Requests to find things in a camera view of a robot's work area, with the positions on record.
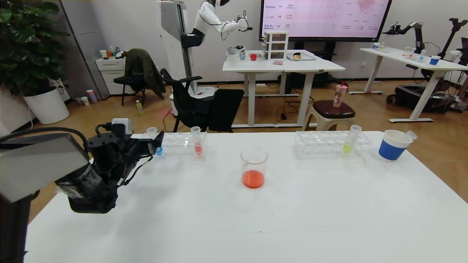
test tube with red liquid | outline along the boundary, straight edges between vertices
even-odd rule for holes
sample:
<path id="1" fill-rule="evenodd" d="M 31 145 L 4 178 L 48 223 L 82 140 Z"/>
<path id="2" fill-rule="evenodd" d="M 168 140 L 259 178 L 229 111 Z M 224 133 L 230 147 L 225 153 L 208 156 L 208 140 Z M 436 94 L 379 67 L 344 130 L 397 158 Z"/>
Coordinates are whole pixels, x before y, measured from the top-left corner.
<path id="1" fill-rule="evenodd" d="M 193 140 L 193 146 L 195 148 L 195 153 L 197 155 L 202 155 L 203 147 L 202 147 L 202 135 L 201 135 L 200 127 L 194 126 L 190 129 L 190 132 L 192 133 L 192 140 Z"/>
<path id="2" fill-rule="evenodd" d="M 259 188 L 263 185 L 267 159 L 267 151 L 258 146 L 247 147 L 241 151 L 242 182 L 245 186 Z"/>

blue label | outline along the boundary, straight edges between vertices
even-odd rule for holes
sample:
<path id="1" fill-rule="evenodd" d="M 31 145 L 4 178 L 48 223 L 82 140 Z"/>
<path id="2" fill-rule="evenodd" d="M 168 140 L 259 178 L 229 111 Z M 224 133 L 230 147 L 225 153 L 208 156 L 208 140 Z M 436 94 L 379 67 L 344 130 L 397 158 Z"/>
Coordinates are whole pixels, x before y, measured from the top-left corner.
<path id="1" fill-rule="evenodd" d="M 379 154 L 385 159 L 395 161 L 405 150 L 406 148 L 398 148 L 395 146 L 391 146 L 390 144 L 382 140 L 382 144 L 380 145 L 379 149 Z"/>

display monitor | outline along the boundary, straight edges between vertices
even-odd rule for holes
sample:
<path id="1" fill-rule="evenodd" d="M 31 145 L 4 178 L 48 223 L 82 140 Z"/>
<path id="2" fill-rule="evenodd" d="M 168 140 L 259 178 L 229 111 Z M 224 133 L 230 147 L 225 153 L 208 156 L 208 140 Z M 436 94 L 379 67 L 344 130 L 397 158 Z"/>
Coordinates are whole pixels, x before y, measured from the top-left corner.
<path id="1" fill-rule="evenodd" d="M 265 30 L 285 30 L 292 41 L 375 42 L 392 0 L 262 0 Z"/>

white cabinet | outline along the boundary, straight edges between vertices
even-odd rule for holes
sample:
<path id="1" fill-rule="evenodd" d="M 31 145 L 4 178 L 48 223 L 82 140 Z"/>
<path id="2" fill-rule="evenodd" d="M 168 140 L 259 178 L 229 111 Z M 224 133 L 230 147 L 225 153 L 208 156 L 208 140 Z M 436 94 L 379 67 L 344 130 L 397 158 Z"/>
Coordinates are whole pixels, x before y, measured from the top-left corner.
<path id="1" fill-rule="evenodd" d="M 122 84 L 114 83 L 114 79 L 125 75 L 125 59 L 98 59 L 96 65 L 101 72 L 111 95 L 122 95 Z M 135 93 L 130 86 L 125 86 L 125 93 Z"/>

dark green jacket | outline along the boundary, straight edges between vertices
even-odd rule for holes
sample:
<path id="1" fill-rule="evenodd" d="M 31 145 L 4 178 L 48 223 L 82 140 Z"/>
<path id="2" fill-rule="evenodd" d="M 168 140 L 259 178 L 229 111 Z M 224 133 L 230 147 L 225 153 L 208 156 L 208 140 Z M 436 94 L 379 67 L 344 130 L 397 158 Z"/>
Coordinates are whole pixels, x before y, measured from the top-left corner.
<path id="1" fill-rule="evenodd" d="M 127 52 L 125 76 L 128 76 L 129 73 L 132 75 L 144 74 L 146 87 L 152 89 L 160 98 L 166 92 L 166 86 L 162 82 L 161 74 L 146 50 L 133 48 Z"/>

